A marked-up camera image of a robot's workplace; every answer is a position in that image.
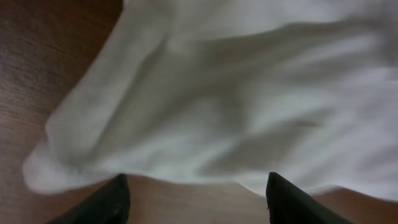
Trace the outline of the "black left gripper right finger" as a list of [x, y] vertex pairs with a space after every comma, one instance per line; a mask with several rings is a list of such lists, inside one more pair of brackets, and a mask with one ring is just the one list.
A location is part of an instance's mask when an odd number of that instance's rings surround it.
[[351, 224], [276, 172], [268, 176], [266, 198], [271, 224]]

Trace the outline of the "white t-shirt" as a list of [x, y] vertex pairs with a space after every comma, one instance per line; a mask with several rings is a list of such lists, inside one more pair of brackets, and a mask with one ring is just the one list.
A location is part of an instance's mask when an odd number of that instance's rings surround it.
[[396, 1], [125, 1], [23, 165], [40, 194], [270, 172], [397, 200]]

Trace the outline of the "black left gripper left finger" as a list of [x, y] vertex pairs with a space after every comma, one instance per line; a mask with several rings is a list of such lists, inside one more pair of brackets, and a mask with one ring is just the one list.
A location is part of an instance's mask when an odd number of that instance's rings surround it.
[[126, 224], [130, 206], [127, 176], [120, 174], [48, 224]]

